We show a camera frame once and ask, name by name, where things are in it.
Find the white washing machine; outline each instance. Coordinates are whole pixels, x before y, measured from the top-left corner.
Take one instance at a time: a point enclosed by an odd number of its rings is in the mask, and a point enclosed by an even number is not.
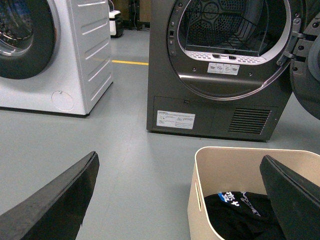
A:
[[[109,5],[0,1],[0,107],[87,115],[113,82]]]

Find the warning label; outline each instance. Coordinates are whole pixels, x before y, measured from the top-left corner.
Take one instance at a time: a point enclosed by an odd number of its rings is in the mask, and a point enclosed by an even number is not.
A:
[[[177,129],[193,129],[195,118],[195,114],[159,110],[156,116],[156,125]]]
[[[239,68],[240,65],[210,62],[208,67],[208,73],[238,75]]]

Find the gray tumble dryer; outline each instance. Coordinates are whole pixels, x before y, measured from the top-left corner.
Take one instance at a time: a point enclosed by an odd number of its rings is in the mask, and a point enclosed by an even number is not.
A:
[[[147,129],[269,140],[295,93],[320,119],[319,0],[152,0]]]

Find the laundry basket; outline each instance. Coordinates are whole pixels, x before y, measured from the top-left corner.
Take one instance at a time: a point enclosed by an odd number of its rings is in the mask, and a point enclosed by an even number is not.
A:
[[[212,146],[201,148],[195,154],[187,209],[191,240],[224,240],[210,224],[205,197],[221,192],[266,194],[260,174],[260,163],[265,155],[270,155],[320,186],[320,155],[309,151]]]

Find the door hinge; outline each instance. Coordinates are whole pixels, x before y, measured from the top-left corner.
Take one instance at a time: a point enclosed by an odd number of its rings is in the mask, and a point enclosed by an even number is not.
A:
[[[304,39],[306,35],[304,33],[300,33],[301,30],[301,18],[295,18],[292,23],[292,31],[289,37],[289,41],[286,45],[285,50],[283,51],[281,57],[276,62],[278,66],[282,66],[287,59],[293,59],[295,55],[293,51],[299,39]]]

